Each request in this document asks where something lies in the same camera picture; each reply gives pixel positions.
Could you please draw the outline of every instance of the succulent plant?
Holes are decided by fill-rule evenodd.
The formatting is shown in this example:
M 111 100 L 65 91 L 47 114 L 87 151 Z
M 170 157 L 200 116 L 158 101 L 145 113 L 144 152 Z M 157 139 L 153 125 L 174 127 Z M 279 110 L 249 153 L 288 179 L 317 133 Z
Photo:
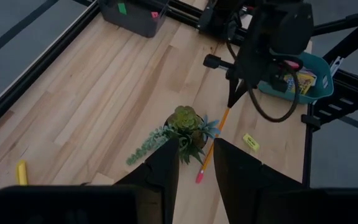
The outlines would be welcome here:
M 192 107 L 178 106 L 175 112 L 168 117 L 167 122 L 177 129 L 191 131 L 196 130 L 202 120 Z
M 181 162 L 189 164 L 190 156 L 193 156 L 202 164 L 200 154 L 204 155 L 202 148 L 205 146 L 207 138 L 214 139 L 216 134 L 220 134 L 220 130 L 215 128 L 219 123 L 218 120 L 209 123 L 206 115 L 201 119 L 190 106 L 178 106 L 167 119 L 167 123 L 168 125 L 159 127 L 150 133 L 143 145 L 127 159 L 128 165 L 134 164 L 146 155 L 147 151 L 158 149 L 170 138 L 179 139 Z

